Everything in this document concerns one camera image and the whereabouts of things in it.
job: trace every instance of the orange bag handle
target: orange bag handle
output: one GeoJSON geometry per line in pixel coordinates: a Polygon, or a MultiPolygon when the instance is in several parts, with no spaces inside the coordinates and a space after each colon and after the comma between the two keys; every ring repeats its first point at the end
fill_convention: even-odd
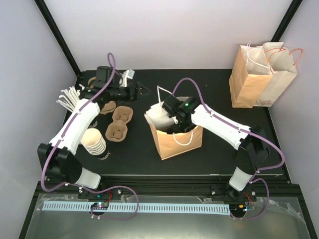
{"type": "Polygon", "coordinates": [[[279,53],[279,52],[281,52],[281,51],[285,51],[285,50],[286,50],[286,49],[284,49],[283,47],[275,47],[275,48],[273,48],[273,49],[270,49],[270,50],[266,51],[266,53],[269,52],[269,51],[275,50],[275,49],[280,49],[280,50],[274,52],[273,54],[271,54],[270,57],[269,57],[269,59],[267,59],[267,62],[270,61],[270,58],[271,58],[275,53],[279,53]]]}
{"type": "Polygon", "coordinates": [[[299,61],[299,59],[300,59],[300,57],[301,57],[301,55],[303,54],[303,52],[304,52],[304,50],[302,50],[301,48],[296,48],[296,49],[294,49],[294,50],[292,50],[292,51],[290,51],[289,52],[289,55],[291,54],[291,53],[293,53],[294,51],[296,51],[296,50],[300,50],[300,55],[299,55],[299,57],[297,58],[297,60],[294,62],[294,66],[296,65],[296,63],[299,61]]]}

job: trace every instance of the white slotted strip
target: white slotted strip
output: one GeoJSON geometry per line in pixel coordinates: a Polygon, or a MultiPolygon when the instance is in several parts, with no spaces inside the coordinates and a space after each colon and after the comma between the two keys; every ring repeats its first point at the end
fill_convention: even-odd
{"type": "MultiPolygon", "coordinates": [[[[90,211],[93,202],[59,202],[47,201],[43,204],[43,211],[90,211]]],[[[110,203],[107,210],[96,209],[96,212],[133,213],[136,203],[110,203]]],[[[140,203],[139,213],[186,213],[186,214],[219,214],[230,215],[229,205],[222,204],[168,204],[168,203],[140,203]]]]}

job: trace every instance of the black tabletop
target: black tabletop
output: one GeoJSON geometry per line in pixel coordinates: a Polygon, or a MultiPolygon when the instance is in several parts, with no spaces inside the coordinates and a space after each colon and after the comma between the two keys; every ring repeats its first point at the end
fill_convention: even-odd
{"type": "MultiPolygon", "coordinates": [[[[103,175],[231,175],[236,168],[236,150],[226,141],[204,129],[202,147],[161,160],[154,143],[151,129],[145,120],[144,113],[151,105],[156,104],[159,85],[172,91],[176,83],[183,77],[191,77],[199,85],[205,102],[215,111],[241,124],[264,128],[267,138],[276,142],[276,135],[267,108],[252,109],[232,108],[228,80],[231,69],[211,70],[136,70],[134,79],[152,90],[145,98],[124,103],[134,110],[133,118],[128,123],[128,134],[122,142],[107,141],[111,155],[106,160],[89,154],[83,146],[79,146],[76,157],[83,166],[103,175]]],[[[95,76],[95,71],[85,71],[82,84],[95,76]]],[[[183,82],[176,96],[198,97],[194,85],[183,82]]],[[[98,116],[97,129],[105,137],[107,126],[113,121],[112,113],[98,116]]],[[[281,158],[271,148],[270,156],[263,166],[278,164],[281,158]]],[[[274,169],[264,174],[283,174],[283,169],[274,169]]]]}

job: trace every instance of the black frame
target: black frame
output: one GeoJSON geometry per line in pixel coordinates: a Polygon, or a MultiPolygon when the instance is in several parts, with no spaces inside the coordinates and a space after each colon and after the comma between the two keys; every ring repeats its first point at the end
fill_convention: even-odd
{"type": "MultiPolygon", "coordinates": [[[[41,11],[44,19],[46,20],[48,26],[50,27],[53,35],[55,36],[57,42],[59,43],[63,53],[65,54],[67,60],[69,61],[74,73],[77,75],[76,86],[82,81],[81,70],[79,69],[70,49],[68,48],[58,26],[56,25],[48,7],[44,0],[34,0],[37,4],[39,10],[41,11]]],[[[298,7],[302,3],[302,0],[292,0],[286,14],[284,15],[281,23],[279,24],[273,38],[271,41],[279,41],[281,36],[284,34],[287,26],[289,25],[291,19],[296,13],[298,7]]],[[[263,178],[267,181],[270,196],[271,197],[297,197],[300,207],[302,209],[303,216],[305,218],[308,231],[312,239],[316,239],[317,235],[312,224],[309,211],[307,209],[303,194],[299,185],[291,184],[290,177],[286,165],[284,165],[285,176],[283,177],[272,177],[264,176],[263,178]]],[[[108,176],[104,179],[107,180],[108,186],[115,185],[127,185],[132,187],[139,195],[167,195],[167,196],[203,196],[211,197],[212,187],[216,185],[225,185],[229,181],[229,176],[190,176],[190,177],[160,177],[160,176],[108,176]]],[[[58,182],[46,182],[49,187],[55,186],[58,182]]],[[[265,197],[266,189],[263,184],[254,184],[254,191],[256,195],[265,197]]],[[[34,207],[36,205],[39,194],[45,193],[40,183],[38,183],[33,198],[30,203],[29,210],[27,212],[23,227],[19,238],[23,239],[26,236],[28,226],[30,224],[34,207]]],[[[54,193],[63,194],[77,194],[78,189],[75,187],[61,187],[54,193]]]]}

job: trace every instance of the white wall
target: white wall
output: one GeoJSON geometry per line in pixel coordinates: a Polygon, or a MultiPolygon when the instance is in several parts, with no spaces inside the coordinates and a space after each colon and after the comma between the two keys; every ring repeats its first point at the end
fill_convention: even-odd
{"type": "Polygon", "coordinates": [[[290,50],[303,48],[304,53],[297,64],[299,74],[272,106],[271,115],[292,181],[300,184],[319,235],[318,12],[318,0],[303,1],[281,39],[290,50]]]}
{"type": "Polygon", "coordinates": [[[45,0],[81,70],[232,68],[269,41],[291,0],[45,0]]]}
{"type": "Polygon", "coordinates": [[[0,234],[19,237],[40,179],[37,147],[61,128],[65,110],[55,100],[75,82],[32,0],[0,7],[0,234]]]}

